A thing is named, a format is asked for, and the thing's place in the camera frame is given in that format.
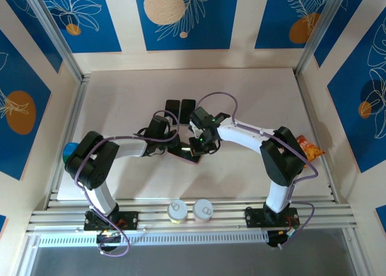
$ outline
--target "phone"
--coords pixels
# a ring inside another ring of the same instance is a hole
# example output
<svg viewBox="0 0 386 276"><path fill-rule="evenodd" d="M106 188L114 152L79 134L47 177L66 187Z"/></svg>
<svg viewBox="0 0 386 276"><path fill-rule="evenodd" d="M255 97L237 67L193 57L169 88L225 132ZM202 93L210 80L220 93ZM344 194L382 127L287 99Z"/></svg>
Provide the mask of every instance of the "phone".
<svg viewBox="0 0 386 276"><path fill-rule="evenodd" d="M183 99L181 102L180 124L189 124L189 116L195 110L195 100Z"/></svg>
<svg viewBox="0 0 386 276"><path fill-rule="evenodd" d="M171 112L172 114L174 114L176 116L176 118L179 118L179 114L180 114L180 101L179 100L173 100L173 99L166 100L165 110L167 110L167 111ZM164 117L172 118L171 115L166 113L166 112L165 112ZM177 124L177 121L174 118L172 118L172 124L173 125Z"/></svg>
<svg viewBox="0 0 386 276"><path fill-rule="evenodd" d="M170 153L172 155L176 155L176 156L183 158L184 160L187 160L187 161L192 162L192 163L198 163L201 159L200 155L194 157L191 154L191 147L185 142L182 142L181 144L179 144L175 148L168 149L168 153Z"/></svg>

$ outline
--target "purple cable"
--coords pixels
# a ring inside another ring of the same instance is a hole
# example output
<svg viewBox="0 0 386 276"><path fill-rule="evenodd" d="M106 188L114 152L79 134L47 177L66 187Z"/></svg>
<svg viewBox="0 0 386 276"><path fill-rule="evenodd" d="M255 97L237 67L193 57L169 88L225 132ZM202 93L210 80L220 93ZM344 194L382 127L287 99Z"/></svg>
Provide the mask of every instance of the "purple cable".
<svg viewBox="0 0 386 276"><path fill-rule="evenodd" d="M79 175L82 171L82 169L84 168L84 166L86 165L87 161L90 159L90 157L92 156L92 154L102 145L104 144L106 141L108 140L121 140L121 139L140 139L140 140L151 140L153 142L169 142L170 140L173 140L175 139L178 134L179 134L179 131L180 131L180 124L179 124L179 120L176 118L176 116L174 114L172 114L171 112L167 111L167 110L159 110L157 112L155 112L153 114L156 115L157 113L160 113L160 112L165 112L165 113L168 113L170 114L177 122L177 130L176 130L176 133L175 135L173 135L171 138L169 139L150 139L150 138L147 138L147 137L139 137L139 136L113 136L113 137L107 137L103 140L101 140L100 142L98 142L92 149L91 151L88 153L88 155L84 158L84 160L82 161L82 164L79 166L78 168L78 171L77 173L75 174L75 177L74 177L74 182L75 184L84 192L84 196L86 197L87 201L89 202L89 204L91 205L91 207L93 208L94 211L96 211L96 213L102 218L104 219L107 223L109 223L111 226L113 226L122 236L124 236L125 240L127 241L127 247L126 247L126 250L120 254L108 254L108 253L105 253L103 250L102 250L102 245L103 243L101 242L99 245L98 245L98 249L101 251L101 254L102 255L105 255L105 256L109 256L109 257L121 257L121 256L124 256L128 253L129 249L130 249L130 244L129 244L129 239L128 237L126 236L126 234L122 231L122 229L120 229L114 222L112 222L107 216L105 216L96 206L95 204L91 201L89 195L87 194L86 192L86 188L82 185L79 184L78 182L78 179L79 179Z"/></svg>
<svg viewBox="0 0 386 276"><path fill-rule="evenodd" d="M243 124L238 124L236 122L236 119L235 119L235 116L236 116L236 112L237 112L237 109L238 109L238 102L237 102L237 99L232 95L232 94L229 94L227 92L212 92L204 97L202 97L199 102L197 103L197 107L200 105L200 103L202 102L202 100L204 100L205 98L211 96L211 95L214 95L214 94L223 94L223 95L227 95L229 97L231 97L234 102L235 102L235 109L233 110L233 113L232 113L232 122L233 124L236 126L236 127L240 127L244 130L248 130L248 131L252 131L254 133L259 133L261 134L262 136L265 136L265 137L268 137L268 138L271 138L275 141L277 141L278 143L280 143L282 146L284 146L286 149L288 149L289 151L291 151L294 155L296 155L299 159L302 160L302 162L304 162L305 164L307 164L313 171L314 171L314 174L313 175L307 175L305 177L302 177L302 178L298 178L296 180L293 181L293 184L291 185L291 188L288 192L288 196L287 196L287 200L290 201L291 197L292 197L292 194L294 192L294 189L295 189L295 184L298 183L299 181L304 181L304 180L309 180L311 178L316 178L317 176L319 176L319 173L318 173L318 170L316 170L316 168L314 167L314 165L312 165L307 158L304 158L301 154L299 154L294 148L290 147L287 143L285 143L283 140L277 138L276 136L273 136L271 134L268 134L268 133L265 133L265 132L262 132L261 130L257 129L257 128L253 128L253 127L248 127L246 125L243 125ZM309 215L308 219L303 223L303 225L298 229L298 231L296 232L296 234L300 231L302 231L304 229L304 227L308 224L308 222L311 220L311 218L313 217L314 215L314 212L315 212L315 207L314 205L312 205L310 202L301 202L301 201L295 201L295 202L292 202L294 204L304 204L304 205L310 205L312 207L312 212L311 214Z"/></svg>

